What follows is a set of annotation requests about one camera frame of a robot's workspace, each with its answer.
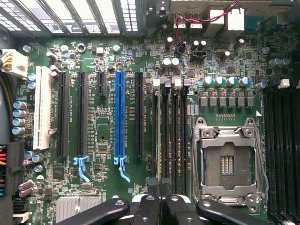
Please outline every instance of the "white pci slot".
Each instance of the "white pci slot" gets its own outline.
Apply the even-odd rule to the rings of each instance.
[[[51,70],[37,67],[34,106],[33,149],[48,149],[51,110]]]

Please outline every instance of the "blue pcie slot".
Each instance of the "blue pcie slot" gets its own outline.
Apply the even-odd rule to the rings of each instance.
[[[130,179],[124,174],[125,163],[125,74],[116,72],[116,105],[115,105],[115,154],[114,164],[120,165],[119,171],[121,177],[130,182]]]

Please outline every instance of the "motherboard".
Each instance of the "motherboard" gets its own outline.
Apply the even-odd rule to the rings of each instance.
[[[268,221],[263,89],[293,75],[297,65],[276,59],[298,36],[181,40],[20,41],[20,52],[32,50],[15,134],[31,188],[14,201],[30,202],[29,224],[53,225],[116,195],[131,201],[153,179]]]

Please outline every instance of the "green circuit board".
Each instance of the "green circuit board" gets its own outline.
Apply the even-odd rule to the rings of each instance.
[[[156,177],[156,172],[161,171],[160,156],[153,153],[153,80],[165,77],[179,77],[181,80],[189,79],[190,87],[187,93],[187,137],[190,140],[191,125],[198,117],[204,117],[210,126],[242,126],[249,117],[253,118],[263,136],[262,98],[260,90],[255,88],[258,81],[266,81],[269,75],[290,75],[292,68],[270,67],[269,60],[287,55],[298,44],[296,35],[276,34],[272,37],[260,35],[245,35],[245,44],[239,49],[234,49],[234,43],[218,43],[215,39],[206,39],[207,57],[204,61],[190,62],[190,52],[178,55],[175,53],[176,42],[169,50],[165,49],[165,36],[157,34],[149,39],[120,39],[120,38],[91,38],[91,39],[22,39],[20,49],[25,44],[33,47],[33,52],[28,54],[29,73],[36,72],[36,66],[49,66],[49,58],[45,53],[53,50],[61,62],[61,71],[70,76],[69,92],[69,134],[67,157],[57,156],[56,136],[50,138],[50,148],[40,150],[45,158],[39,163],[42,172],[33,171],[33,166],[25,169],[24,181],[33,180],[34,193],[28,197],[30,201],[31,217],[29,224],[51,225],[55,224],[56,200],[66,196],[97,196],[101,202],[118,195],[128,201],[138,194],[148,192],[147,178]],[[187,44],[192,40],[199,39],[197,36],[189,36]],[[87,49],[84,53],[78,53],[76,47],[83,43]],[[68,53],[62,53],[60,46],[67,45]],[[121,50],[114,53],[113,46],[119,45]],[[262,48],[268,46],[269,54],[263,54]],[[95,47],[102,48],[103,53],[97,54]],[[231,55],[225,61],[220,61],[216,50],[229,50]],[[179,74],[175,74],[173,67],[162,67],[164,58],[177,57],[180,60]],[[107,76],[106,97],[97,96],[96,72],[105,72]],[[121,178],[119,167],[114,165],[115,146],[115,95],[116,95],[116,71],[125,73],[125,154],[127,155],[126,174],[130,182]],[[90,161],[86,164],[86,177],[92,183],[91,188],[82,188],[86,183],[79,177],[78,166],[74,165],[78,141],[78,72],[85,72],[89,78],[88,86],[88,110],[87,110],[87,155]],[[144,109],[143,109],[143,157],[135,157],[135,72],[143,73],[144,86]],[[249,84],[241,88],[238,83],[231,88],[223,83],[219,87],[211,84],[203,86],[203,79],[207,76],[215,78],[243,77],[249,78]],[[34,124],[34,91],[28,87],[28,81],[18,81],[17,100],[27,102],[26,133],[18,136],[18,140],[25,141],[26,150],[32,149],[33,124]],[[58,83],[52,81],[51,89],[51,128],[58,124]],[[200,95],[204,93],[208,97],[232,96],[239,93],[241,97],[251,97],[254,100],[252,106],[218,107],[210,105],[202,106],[199,103]],[[158,117],[161,116],[161,106],[158,104]],[[187,196],[193,199],[191,192],[191,166],[190,166],[191,143],[188,142],[187,158]],[[45,188],[52,188],[53,195],[45,199]],[[180,185],[174,194],[182,194]],[[241,207],[249,213],[247,207]],[[262,220],[267,220],[266,205],[261,204],[259,210],[252,214]]]

